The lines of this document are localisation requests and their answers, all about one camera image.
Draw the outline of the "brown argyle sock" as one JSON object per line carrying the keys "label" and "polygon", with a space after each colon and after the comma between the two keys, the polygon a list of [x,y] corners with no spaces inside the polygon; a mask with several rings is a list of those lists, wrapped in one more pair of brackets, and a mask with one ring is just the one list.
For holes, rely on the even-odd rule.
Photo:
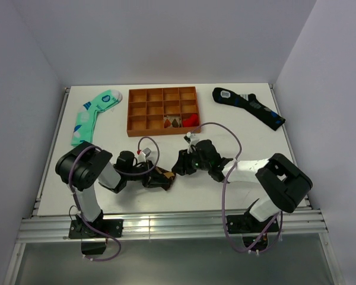
{"label": "brown argyle sock", "polygon": [[162,188],[168,191],[176,178],[176,173],[165,170],[160,167],[156,167],[147,174],[147,177],[143,181],[145,188]]}

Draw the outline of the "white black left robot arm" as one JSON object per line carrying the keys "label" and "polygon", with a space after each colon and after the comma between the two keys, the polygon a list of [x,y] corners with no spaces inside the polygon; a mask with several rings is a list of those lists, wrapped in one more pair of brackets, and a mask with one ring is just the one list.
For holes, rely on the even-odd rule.
{"label": "white black left robot arm", "polygon": [[112,153],[89,142],[82,142],[62,156],[55,172],[67,184],[78,209],[77,222],[90,237],[99,236],[104,229],[103,210],[100,208],[94,184],[118,194],[129,181],[140,181],[144,188],[169,190],[176,174],[162,169],[148,159],[151,150],[121,151],[116,163],[110,162]]}

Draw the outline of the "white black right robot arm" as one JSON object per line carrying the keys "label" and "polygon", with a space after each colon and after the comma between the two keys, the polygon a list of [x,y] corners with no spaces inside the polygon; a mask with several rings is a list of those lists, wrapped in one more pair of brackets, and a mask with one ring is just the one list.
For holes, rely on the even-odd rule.
{"label": "white black right robot arm", "polygon": [[313,187],[312,180],[281,153],[268,159],[237,161],[222,157],[211,140],[198,141],[180,150],[172,168],[180,176],[197,170],[207,172],[216,182],[251,182],[262,186],[265,196],[254,202],[245,215],[245,225],[253,232],[280,211],[294,212]]}

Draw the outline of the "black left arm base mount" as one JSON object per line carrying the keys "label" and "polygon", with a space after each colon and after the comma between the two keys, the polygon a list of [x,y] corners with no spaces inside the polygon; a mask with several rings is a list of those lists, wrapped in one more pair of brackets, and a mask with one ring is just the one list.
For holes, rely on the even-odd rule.
{"label": "black left arm base mount", "polygon": [[[104,219],[98,223],[88,223],[88,227],[80,218],[71,221],[68,239],[81,241],[81,253],[93,261],[108,261],[116,258],[122,249],[118,238],[122,236],[123,219]],[[109,241],[117,243],[117,251],[108,257],[103,255]]]}

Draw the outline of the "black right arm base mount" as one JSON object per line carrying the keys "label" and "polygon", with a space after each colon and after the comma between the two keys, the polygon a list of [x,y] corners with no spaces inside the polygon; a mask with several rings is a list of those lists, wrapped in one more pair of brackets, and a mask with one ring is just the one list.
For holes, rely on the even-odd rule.
{"label": "black right arm base mount", "polygon": [[[245,247],[250,246],[257,236],[261,233],[261,231],[265,228],[265,226],[270,222],[273,217],[269,217],[267,220],[263,222],[259,222],[249,213],[239,214],[239,215],[227,215],[226,216],[226,225],[227,232],[231,235],[236,234],[252,234],[255,233],[256,236],[248,236],[243,237],[243,243]],[[267,231],[263,234],[263,236],[259,239],[257,244],[252,248],[253,251],[263,250],[268,247],[268,233],[278,232],[278,219],[275,218],[273,223],[267,229]]]}

